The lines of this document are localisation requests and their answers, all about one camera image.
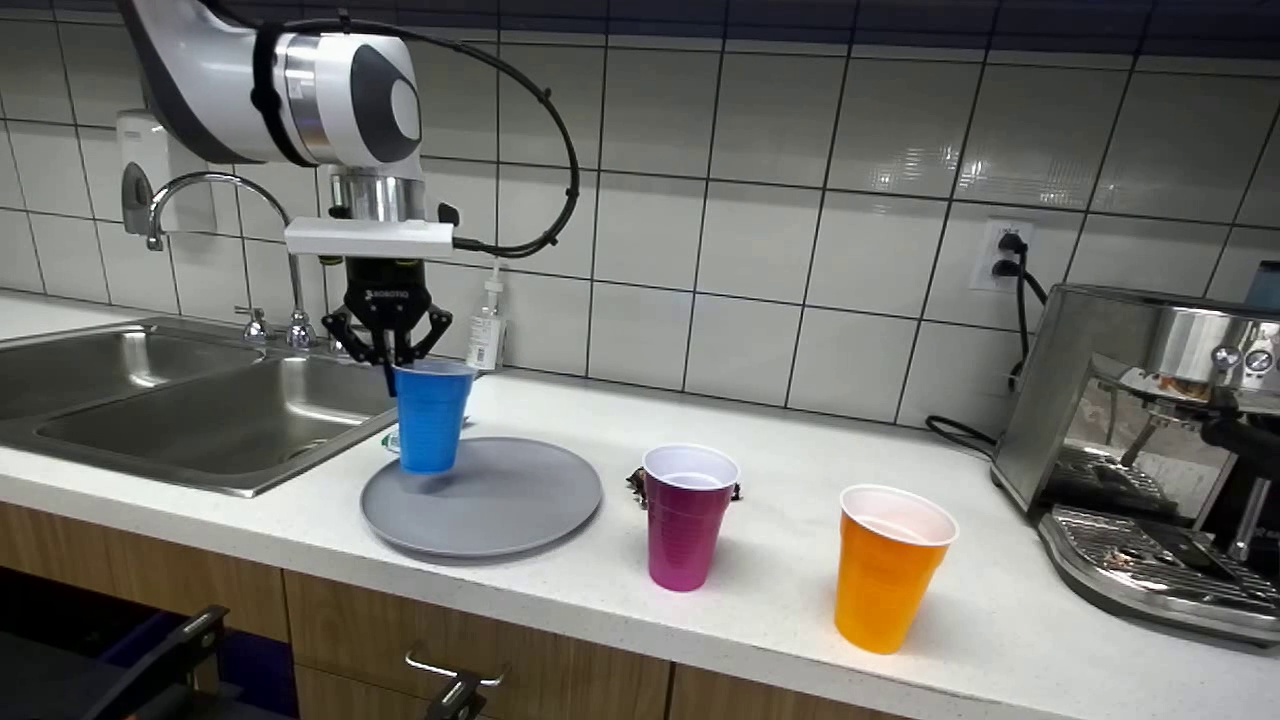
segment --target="cabinet door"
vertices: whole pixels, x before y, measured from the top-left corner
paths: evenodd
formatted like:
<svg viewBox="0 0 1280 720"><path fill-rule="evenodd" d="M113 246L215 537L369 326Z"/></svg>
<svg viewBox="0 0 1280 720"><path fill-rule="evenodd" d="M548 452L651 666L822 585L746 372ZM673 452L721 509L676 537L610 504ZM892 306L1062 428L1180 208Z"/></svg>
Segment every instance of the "cabinet door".
<svg viewBox="0 0 1280 720"><path fill-rule="evenodd" d="M730 678L676 669L668 720L887 720L866 710L846 710L814 695L795 695Z"/></svg>
<svg viewBox="0 0 1280 720"><path fill-rule="evenodd" d="M403 669L403 651L417 645L432 666L503 678L503 688L484 694L486 717L498 720L664 717L668 666L660 659L290 573L284 589L290 656L306 678L298 680L302 717L333 717L334 704L389 710L390 695L417 695L411 717L419 717L447 684Z"/></svg>
<svg viewBox="0 0 1280 720"><path fill-rule="evenodd" d="M159 543L0 504L0 566L57 585L192 618L227 610L227 629L289 642L277 567Z"/></svg>

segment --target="espresso machine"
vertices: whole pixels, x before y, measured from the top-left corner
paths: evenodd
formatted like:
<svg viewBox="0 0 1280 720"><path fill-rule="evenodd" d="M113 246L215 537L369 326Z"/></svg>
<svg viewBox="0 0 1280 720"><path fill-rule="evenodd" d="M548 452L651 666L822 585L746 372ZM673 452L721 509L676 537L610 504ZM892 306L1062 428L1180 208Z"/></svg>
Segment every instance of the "espresso machine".
<svg viewBox="0 0 1280 720"><path fill-rule="evenodd" d="M1276 645L1280 312L1061 286L991 476L1091 603Z"/></svg>

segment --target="white countertop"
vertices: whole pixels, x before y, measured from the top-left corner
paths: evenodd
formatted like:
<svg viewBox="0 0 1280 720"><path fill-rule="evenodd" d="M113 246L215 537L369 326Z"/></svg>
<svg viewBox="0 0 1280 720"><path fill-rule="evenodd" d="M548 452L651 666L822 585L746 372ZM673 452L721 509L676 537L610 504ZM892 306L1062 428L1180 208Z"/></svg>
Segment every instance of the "white countertop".
<svg viewBox="0 0 1280 720"><path fill-rule="evenodd" d="M100 320L121 318L0 296L0 336ZM525 559L400 558L357 504L389 463L379 439L260 500L0 447L0 500L899 717L1238 720L1280 710L1276 651L1114 620L1066 594L970 452L540 375L478 381L469 416L478 436L585 456L605 480L600 516ZM624 489L643 447L668 439L725 447L743 474L712 582L689 596L649 582L643 513ZM916 489L961 519L961 543L897 656L866 656L832 629L834 494L853 480Z"/></svg>

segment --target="gray plate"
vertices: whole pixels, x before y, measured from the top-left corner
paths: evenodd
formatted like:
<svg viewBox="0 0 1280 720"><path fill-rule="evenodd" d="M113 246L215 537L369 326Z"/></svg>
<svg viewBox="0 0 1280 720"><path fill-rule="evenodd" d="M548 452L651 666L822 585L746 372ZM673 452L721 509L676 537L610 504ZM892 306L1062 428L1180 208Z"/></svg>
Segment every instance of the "gray plate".
<svg viewBox="0 0 1280 720"><path fill-rule="evenodd" d="M518 436L459 446L451 480L379 469L358 495L370 534L417 558L492 559L548 547L600 509L600 476L579 456Z"/></svg>

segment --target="wall socket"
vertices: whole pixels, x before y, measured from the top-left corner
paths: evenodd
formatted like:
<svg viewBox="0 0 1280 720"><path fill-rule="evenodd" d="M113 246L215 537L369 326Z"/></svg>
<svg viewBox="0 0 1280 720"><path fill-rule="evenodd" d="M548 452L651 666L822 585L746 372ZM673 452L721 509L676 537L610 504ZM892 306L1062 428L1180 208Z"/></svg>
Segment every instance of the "wall socket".
<svg viewBox="0 0 1280 720"><path fill-rule="evenodd" d="M998 261L1013 261L1013 258L998 253L998 240L1002 240L1006 233L1015 233L1029 248L1036 246L1036 240L1033 240L1033 236L1036 236L1036 223L988 220L988 223L982 223L982 246L981 246L981 253L970 253L966 289L977 289L977 291L1006 291L1013 277L996 277L996 271L991 271Z"/></svg>

